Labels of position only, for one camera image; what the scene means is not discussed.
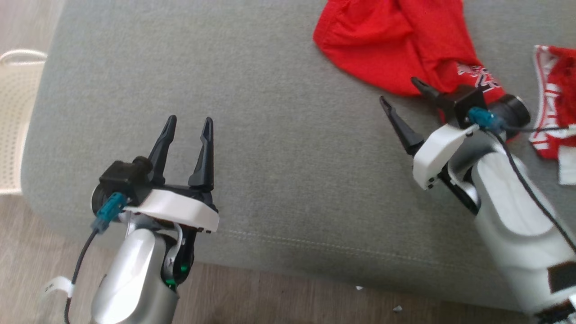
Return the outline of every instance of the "gray couch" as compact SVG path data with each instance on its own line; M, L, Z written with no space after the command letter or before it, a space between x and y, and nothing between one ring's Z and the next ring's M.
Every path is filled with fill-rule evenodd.
M176 114L165 175L185 184L211 116L221 225L199 235L197 261L514 309L472 215L443 186L424 192L412 180L378 104L384 92L315 47L324 4L69 0L26 143L25 198L53 229L84 241L92 190L111 162L147 155ZM532 113L532 48L573 47L574 9L572 0L465 4L480 58ZM439 126L420 100L388 97L421 133ZM575 191L557 185L556 163L525 138L513 150L572 216ZM116 224L96 242L115 248L123 235Z

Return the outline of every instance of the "red cloth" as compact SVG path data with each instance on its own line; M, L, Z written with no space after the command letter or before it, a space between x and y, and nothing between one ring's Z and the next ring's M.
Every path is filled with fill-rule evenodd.
M535 47L534 64L540 103L536 127L576 125L576 50L555 46ZM530 142L545 159L558 160L560 146L576 146L576 136L562 131L534 132Z
M461 0L328 0L314 31L339 68L402 96L418 77L442 92L481 86L486 101L505 94L476 57Z

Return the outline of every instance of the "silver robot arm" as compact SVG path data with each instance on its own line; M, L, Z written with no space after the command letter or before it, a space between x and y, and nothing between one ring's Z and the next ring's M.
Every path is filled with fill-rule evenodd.
M92 324L171 323L177 286L194 262L196 234L218 229L210 193L213 122L206 119L202 150L188 186L167 185L162 175L175 128L176 117L171 116L148 159L114 162L94 190L95 214L114 193L127 197L128 204L115 219L127 225L126 237L92 301Z
M514 135L505 132L506 125L523 127L529 122L507 114L522 110L527 114L524 104L508 96L490 107L473 87L463 86L456 93L443 95L420 80L413 83L447 116L447 123L424 140L381 98L407 153L414 157L414 180L424 190L443 182L475 215L480 237L525 314L542 324L576 320L572 235L559 224L552 205L502 140ZM492 111L491 117L504 115L505 123L479 120L481 129L469 114L477 108ZM492 130L483 131L486 126ZM550 212L549 217L534 198Z

